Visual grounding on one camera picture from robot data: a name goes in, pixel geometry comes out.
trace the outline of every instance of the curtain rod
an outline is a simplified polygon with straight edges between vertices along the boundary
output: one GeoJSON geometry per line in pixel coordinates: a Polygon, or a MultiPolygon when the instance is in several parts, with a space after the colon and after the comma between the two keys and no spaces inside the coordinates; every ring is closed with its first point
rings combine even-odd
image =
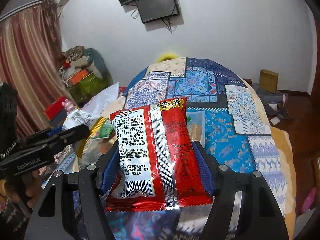
{"type": "Polygon", "coordinates": [[[32,2],[29,2],[29,3],[26,3],[24,5],[21,5],[13,10],[11,10],[10,12],[7,12],[6,14],[4,14],[3,16],[0,17],[0,22],[2,22],[3,20],[7,19],[8,17],[10,17],[11,15],[17,13],[17,12],[20,12],[24,9],[27,9],[31,6],[34,6],[34,5],[37,5],[37,4],[40,4],[42,3],[42,0],[35,0],[35,1],[32,1],[32,2]]]}

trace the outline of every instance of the silver screw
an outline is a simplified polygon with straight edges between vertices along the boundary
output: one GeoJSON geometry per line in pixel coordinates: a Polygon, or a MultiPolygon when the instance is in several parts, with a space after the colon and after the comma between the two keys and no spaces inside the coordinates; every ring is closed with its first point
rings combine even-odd
{"type": "Polygon", "coordinates": [[[95,170],[96,169],[96,165],[94,165],[94,164],[89,164],[88,166],[87,166],[87,169],[89,170],[89,171],[93,171],[93,170],[95,170]]]}
{"type": "Polygon", "coordinates": [[[62,171],[58,170],[58,171],[55,171],[53,175],[55,177],[59,177],[61,174],[62,174],[62,171]]]}
{"type": "Polygon", "coordinates": [[[254,171],[253,175],[256,177],[260,177],[261,176],[261,172],[260,171],[254,171]]]}
{"type": "Polygon", "coordinates": [[[221,165],[219,165],[219,169],[222,171],[226,171],[228,169],[228,166],[225,164],[221,164],[221,165]]]}

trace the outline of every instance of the silver seam strip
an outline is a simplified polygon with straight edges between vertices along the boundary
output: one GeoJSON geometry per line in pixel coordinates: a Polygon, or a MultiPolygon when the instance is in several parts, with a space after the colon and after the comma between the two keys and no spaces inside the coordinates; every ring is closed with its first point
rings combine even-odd
{"type": "Polygon", "coordinates": [[[166,207],[174,207],[178,204],[176,180],[164,133],[161,111],[157,103],[150,105],[150,117],[166,207]]]}

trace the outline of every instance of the bed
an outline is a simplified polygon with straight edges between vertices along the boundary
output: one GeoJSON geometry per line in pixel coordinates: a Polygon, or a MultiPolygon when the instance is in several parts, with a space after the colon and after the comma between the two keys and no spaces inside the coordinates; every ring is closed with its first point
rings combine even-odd
{"type": "MultiPolygon", "coordinates": [[[[296,175],[289,136],[285,131],[269,125],[254,90],[229,69],[211,60],[186,57],[153,64],[141,71],[130,82],[123,96],[109,104],[102,115],[108,118],[112,112],[123,108],[176,97],[187,97],[188,113],[199,110],[205,113],[204,149],[208,154],[214,155],[219,163],[227,164],[234,171],[252,172],[257,169],[264,175],[292,239],[296,175]]],[[[93,149],[88,152],[95,155],[96,161],[111,145],[104,141],[99,147],[88,145],[86,149],[93,149]]],[[[80,160],[70,168],[75,155],[68,156],[68,161],[59,165],[68,167],[68,172],[78,171],[84,166],[84,161],[80,160]]],[[[74,199],[79,206],[78,197],[74,199]]],[[[235,215],[232,216],[227,239],[232,239],[236,231],[236,212],[239,213],[240,203],[241,194],[236,194],[235,215]]],[[[176,228],[174,234],[178,239],[197,239],[211,207],[212,204],[208,204],[186,207],[182,211],[108,212],[106,215],[117,240],[158,239],[170,234],[173,228],[176,228]]]]}

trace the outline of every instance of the noodle packet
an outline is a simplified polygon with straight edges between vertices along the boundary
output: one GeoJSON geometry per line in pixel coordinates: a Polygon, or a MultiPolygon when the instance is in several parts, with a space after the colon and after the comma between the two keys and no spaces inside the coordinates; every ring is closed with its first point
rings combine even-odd
{"type": "Polygon", "coordinates": [[[166,99],[110,115],[120,170],[106,210],[151,211],[212,202],[201,184],[186,124],[186,101],[166,99]]]}
{"type": "Polygon", "coordinates": [[[73,144],[73,150],[81,159],[84,146],[89,139],[109,138],[113,131],[113,126],[109,119],[99,115],[89,114],[79,108],[72,110],[63,123],[62,130],[68,130],[78,125],[85,124],[90,129],[88,138],[82,139],[73,144]]]}

